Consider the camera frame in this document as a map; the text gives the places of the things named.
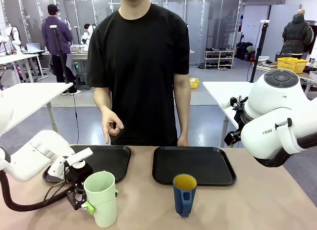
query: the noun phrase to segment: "purple jacket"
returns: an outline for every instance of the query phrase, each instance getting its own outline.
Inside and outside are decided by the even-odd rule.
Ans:
[[[42,24],[42,36],[45,42],[46,48],[53,55],[59,55],[57,45],[55,42],[55,34],[51,25],[57,25],[59,41],[63,53],[70,53],[70,47],[68,42],[73,40],[73,35],[67,25],[54,16],[49,16],[46,18],[45,22]]]

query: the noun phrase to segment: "blue mug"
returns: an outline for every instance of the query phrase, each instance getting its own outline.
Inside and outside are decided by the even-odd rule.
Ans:
[[[197,181],[189,174],[179,174],[173,179],[173,187],[176,212],[181,217],[188,217],[192,211]]]

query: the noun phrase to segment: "yellow crate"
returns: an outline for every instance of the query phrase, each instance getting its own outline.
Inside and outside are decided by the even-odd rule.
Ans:
[[[190,88],[191,89],[197,89],[198,88],[198,84],[199,84],[199,79],[198,78],[189,78],[189,82],[190,82]]]
[[[307,60],[296,58],[278,58],[277,60],[277,68],[287,69],[294,73],[302,73],[308,62]]]

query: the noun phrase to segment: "mug handle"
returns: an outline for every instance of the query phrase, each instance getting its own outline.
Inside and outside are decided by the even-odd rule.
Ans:
[[[184,194],[189,194],[189,200],[184,199]],[[181,214],[182,217],[189,217],[189,214],[192,210],[192,193],[189,191],[181,191],[182,195],[182,204],[183,204],[183,213]]]

